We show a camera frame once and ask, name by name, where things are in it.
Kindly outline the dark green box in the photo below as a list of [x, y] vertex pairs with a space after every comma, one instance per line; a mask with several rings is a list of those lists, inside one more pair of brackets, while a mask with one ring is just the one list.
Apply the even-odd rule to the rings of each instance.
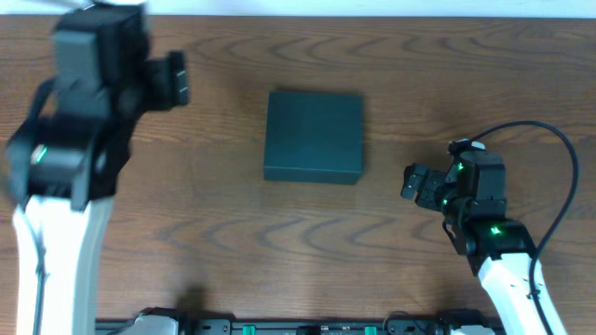
[[270, 92], [264, 178], [357, 183], [363, 172], [363, 112], [357, 94]]

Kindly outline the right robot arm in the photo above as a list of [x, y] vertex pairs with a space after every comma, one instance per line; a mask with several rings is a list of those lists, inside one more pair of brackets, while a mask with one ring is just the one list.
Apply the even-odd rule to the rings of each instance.
[[404, 170], [401, 196], [443, 215], [443, 230], [490, 296], [507, 334], [564, 334], [525, 225], [507, 217], [507, 172], [498, 154], [461, 153], [446, 172]]

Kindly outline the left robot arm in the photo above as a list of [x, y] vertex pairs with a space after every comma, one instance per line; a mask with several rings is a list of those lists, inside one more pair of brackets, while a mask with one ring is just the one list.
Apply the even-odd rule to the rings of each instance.
[[60, 16], [55, 74], [7, 142], [19, 256], [16, 331], [96, 330], [102, 243], [135, 127], [190, 101], [184, 55], [150, 55], [142, 1], [93, 1]]

